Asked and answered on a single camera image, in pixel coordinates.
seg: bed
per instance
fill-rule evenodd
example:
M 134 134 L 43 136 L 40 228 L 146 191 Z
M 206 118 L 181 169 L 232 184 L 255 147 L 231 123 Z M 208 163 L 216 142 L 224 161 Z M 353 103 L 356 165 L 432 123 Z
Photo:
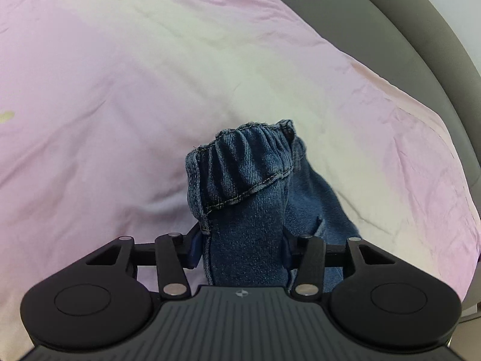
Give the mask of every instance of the bed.
M 480 67 L 429 0 L 0 0 L 0 12 L 3 361 L 31 345 L 18 306 L 33 284 L 117 236 L 187 232 L 186 154 L 249 120 L 294 119 L 363 237 L 463 307 L 481 301 Z M 154 286 L 148 270 L 139 280 Z M 201 268 L 189 281 L 205 283 Z

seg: jeans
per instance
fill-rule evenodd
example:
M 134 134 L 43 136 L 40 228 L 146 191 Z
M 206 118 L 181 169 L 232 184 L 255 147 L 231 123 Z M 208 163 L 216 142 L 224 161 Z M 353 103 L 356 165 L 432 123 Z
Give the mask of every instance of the jeans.
M 223 130 L 187 155 L 188 204 L 204 234 L 204 269 L 216 286 L 292 285 L 282 228 L 344 245 L 360 237 L 329 184 L 311 168 L 293 122 Z M 342 281 L 327 267 L 324 292 Z

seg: logo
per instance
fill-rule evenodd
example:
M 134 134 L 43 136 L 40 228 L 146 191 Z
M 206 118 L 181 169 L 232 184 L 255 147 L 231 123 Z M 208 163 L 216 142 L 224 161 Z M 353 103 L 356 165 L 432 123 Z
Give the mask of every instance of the logo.
M 240 298 L 247 297 L 248 295 L 249 295 L 249 292 L 244 289 L 238 290 L 236 292 L 236 296 L 239 296 Z

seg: blue denim fabric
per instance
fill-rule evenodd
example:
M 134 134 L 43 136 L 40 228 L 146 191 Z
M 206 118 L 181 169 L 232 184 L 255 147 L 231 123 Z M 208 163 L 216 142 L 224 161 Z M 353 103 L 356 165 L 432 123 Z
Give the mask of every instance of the blue denim fabric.
M 289 286 L 282 227 L 344 245 L 359 233 L 324 179 L 311 168 L 292 121 L 223 130 L 187 155 L 188 204 L 204 238 L 211 285 Z M 324 291 L 342 280 L 327 267 Z

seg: elastic waistband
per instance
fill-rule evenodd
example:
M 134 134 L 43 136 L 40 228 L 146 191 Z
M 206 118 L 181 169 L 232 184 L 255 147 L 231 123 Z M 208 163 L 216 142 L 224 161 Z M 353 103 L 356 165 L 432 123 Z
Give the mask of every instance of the elastic waistband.
M 235 205 L 295 170 L 305 146 L 293 122 L 274 125 L 248 123 L 223 130 L 208 145 L 186 157 L 188 204 L 204 232 L 207 215 L 225 205 Z

